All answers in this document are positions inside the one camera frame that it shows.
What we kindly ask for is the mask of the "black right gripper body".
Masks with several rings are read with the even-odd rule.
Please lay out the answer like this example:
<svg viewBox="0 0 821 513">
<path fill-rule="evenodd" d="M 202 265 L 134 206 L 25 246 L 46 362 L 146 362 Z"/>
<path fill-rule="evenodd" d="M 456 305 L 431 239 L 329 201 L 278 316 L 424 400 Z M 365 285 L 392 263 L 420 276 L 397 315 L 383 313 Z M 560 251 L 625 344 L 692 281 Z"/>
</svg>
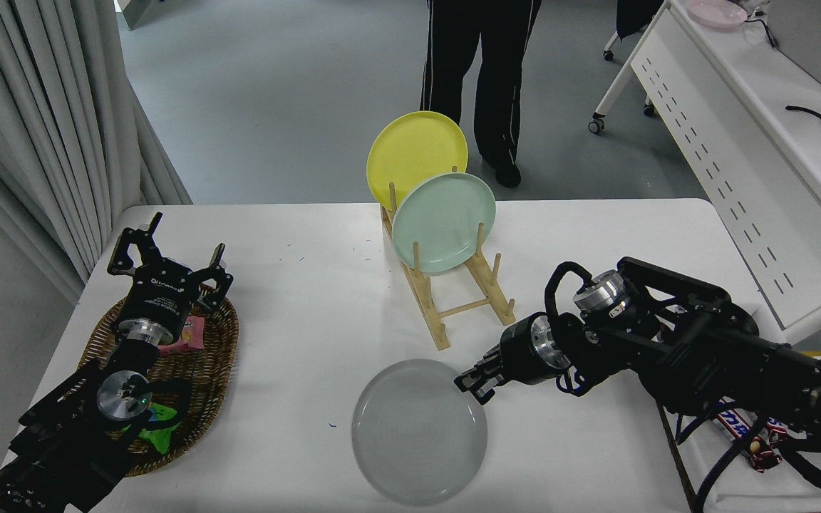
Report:
<svg viewBox="0 0 821 513">
<path fill-rule="evenodd" d="M 502 377 L 507 382 L 535 385 L 556 377 L 548 363 L 552 338 L 547 315 L 531 315 L 502 332 Z"/>
</svg>

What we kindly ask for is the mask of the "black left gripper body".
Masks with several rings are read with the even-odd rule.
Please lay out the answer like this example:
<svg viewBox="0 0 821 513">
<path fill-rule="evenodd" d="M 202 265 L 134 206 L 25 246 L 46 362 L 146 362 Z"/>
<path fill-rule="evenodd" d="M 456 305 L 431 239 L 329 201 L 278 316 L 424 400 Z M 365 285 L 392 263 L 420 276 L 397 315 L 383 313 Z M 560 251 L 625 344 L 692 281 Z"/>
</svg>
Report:
<svg viewBox="0 0 821 513">
<path fill-rule="evenodd" d="M 133 286 L 118 312 L 118 334 L 130 336 L 137 329 L 153 336 L 179 336 L 199 296 L 192 274 L 189 267 L 173 260 L 138 266 L 133 272 Z"/>
</svg>

